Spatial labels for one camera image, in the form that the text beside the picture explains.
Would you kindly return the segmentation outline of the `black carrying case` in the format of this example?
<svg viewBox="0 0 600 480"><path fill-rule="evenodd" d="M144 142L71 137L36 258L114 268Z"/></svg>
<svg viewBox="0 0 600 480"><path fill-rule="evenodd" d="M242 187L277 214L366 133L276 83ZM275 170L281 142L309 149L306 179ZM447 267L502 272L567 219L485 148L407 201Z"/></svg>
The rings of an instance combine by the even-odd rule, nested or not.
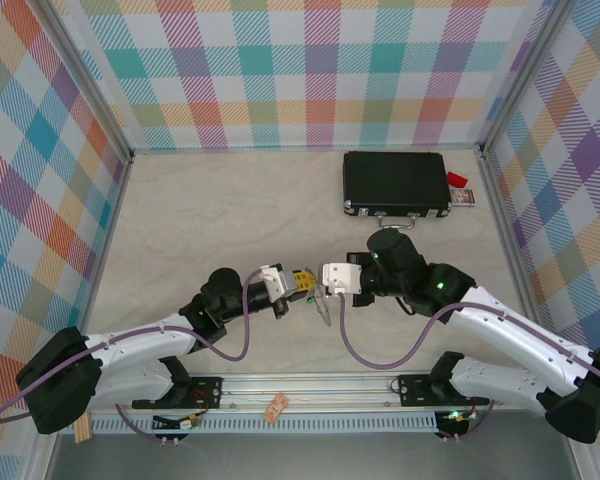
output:
<svg viewBox="0 0 600 480"><path fill-rule="evenodd" d="M349 151L342 175L348 216L416 220L450 213L447 171L439 153Z"/></svg>

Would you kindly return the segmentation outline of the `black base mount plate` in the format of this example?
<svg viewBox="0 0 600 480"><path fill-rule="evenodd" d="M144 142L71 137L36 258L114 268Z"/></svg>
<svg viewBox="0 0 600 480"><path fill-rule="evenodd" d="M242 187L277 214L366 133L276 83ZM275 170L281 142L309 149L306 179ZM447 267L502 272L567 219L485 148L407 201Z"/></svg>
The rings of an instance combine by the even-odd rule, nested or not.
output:
<svg viewBox="0 0 600 480"><path fill-rule="evenodd" d="M220 407L223 378L217 376L193 376L177 381L158 400L134 400L137 410L217 410Z"/></svg>
<svg viewBox="0 0 600 480"><path fill-rule="evenodd" d="M425 374L399 375L397 392L402 407L473 407L488 406L489 399L483 397L466 397L455 391L436 393L429 378Z"/></svg>

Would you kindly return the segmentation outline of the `aluminium frame post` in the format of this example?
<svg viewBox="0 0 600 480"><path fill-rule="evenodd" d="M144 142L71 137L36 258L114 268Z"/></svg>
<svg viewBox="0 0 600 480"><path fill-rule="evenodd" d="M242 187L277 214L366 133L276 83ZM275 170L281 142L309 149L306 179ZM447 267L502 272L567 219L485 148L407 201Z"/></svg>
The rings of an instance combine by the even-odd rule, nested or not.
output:
<svg viewBox="0 0 600 480"><path fill-rule="evenodd" d="M511 65L514 70L507 74L503 81L502 92L496 95L491 105L491 112L485 120L476 143L476 148L481 154L486 155L492 150L503 135L514 115L514 110L535 79L557 35L577 3L577 0L547 1L549 4L545 6L542 2L538 10L538 13L543 14L541 21L534 19L531 23L528 30L531 38L522 42Z"/></svg>
<svg viewBox="0 0 600 480"><path fill-rule="evenodd" d="M36 3L41 14L49 23L49 28L56 39L63 59L69 65L68 70L77 78L78 87L85 94L87 101L94 109L95 116L101 122L104 131L111 136L115 146L122 153L125 160L128 163L132 163L134 158L133 150L113 112L109 108L104 95L100 92L96 80L91 74L80 50L72 40L69 30L53 6L52 0L36 0Z"/></svg>

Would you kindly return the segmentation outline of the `wooden block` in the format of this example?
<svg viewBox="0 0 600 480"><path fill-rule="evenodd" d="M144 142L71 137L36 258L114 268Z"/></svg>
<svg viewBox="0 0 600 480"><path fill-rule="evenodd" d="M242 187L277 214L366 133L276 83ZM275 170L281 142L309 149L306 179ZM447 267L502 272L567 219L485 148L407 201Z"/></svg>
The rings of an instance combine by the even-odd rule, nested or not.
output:
<svg viewBox="0 0 600 480"><path fill-rule="evenodd" d="M91 417L88 412L85 412L74 422L74 440L76 444L80 444L92 438Z"/></svg>

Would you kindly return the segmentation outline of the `aluminium frame floor bar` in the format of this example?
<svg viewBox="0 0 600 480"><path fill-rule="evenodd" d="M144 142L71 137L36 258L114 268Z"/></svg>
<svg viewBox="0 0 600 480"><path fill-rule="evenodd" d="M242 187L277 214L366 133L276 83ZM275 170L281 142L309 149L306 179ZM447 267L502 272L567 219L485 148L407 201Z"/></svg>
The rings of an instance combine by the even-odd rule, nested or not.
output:
<svg viewBox="0 0 600 480"><path fill-rule="evenodd" d="M513 227L509 223L504 199L498 189L496 175L488 158L480 149L475 151L475 156L521 312L532 321L539 323L541 317L538 304L526 276L524 262L519 252ZM582 444L570 439L567 439L567 445L575 462L574 470L577 471L580 478L582 480L600 480L600 449L593 444Z"/></svg>
<svg viewBox="0 0 600 480"><path fill-rule="evenodd" d="M77 322L77 327L81 331L86 329L90 323L92 311L97 299L109 250L113 242L116 225L121 212L122 204L124 202L124 197L130 181L135 160L136 155L133 154L131 159L127 161L124 168L119 193L116 201L114 202L114 207L109 218L109 225L104 238L101 258L95 268L94 281L87 299L84 315ZM28 450L23 460L23 465L21 466L20 472L16 475L15 480L45 480L49 466L53 462L57 437L57 433L50 435L39 435L36 429L32 430L32 438L26 443Z"/></svg>

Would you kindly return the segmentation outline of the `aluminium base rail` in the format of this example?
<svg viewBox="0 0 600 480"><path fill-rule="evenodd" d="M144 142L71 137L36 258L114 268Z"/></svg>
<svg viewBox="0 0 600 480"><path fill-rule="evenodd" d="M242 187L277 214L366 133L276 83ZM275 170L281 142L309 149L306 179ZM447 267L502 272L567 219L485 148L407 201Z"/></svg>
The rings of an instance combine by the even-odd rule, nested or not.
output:
<svg viewBox="0 0 600 480"><path fill-rule="evenodd" d="M193 374L193 376L217 376L223 378L220 407L213 413L264 413L278 393L289 399L288 413L324 413L381 411L383 409L443 409L471 407L402 407L397 392L399 375L378 373L297 373L297 374ZM89 411L112 410L116 404L131 406L134 400L158 400L170 389L166 378L156 372L142 371L120 378L106 380L90 401ZM195 411L166 409L147 411L175 412Z"/></svg>

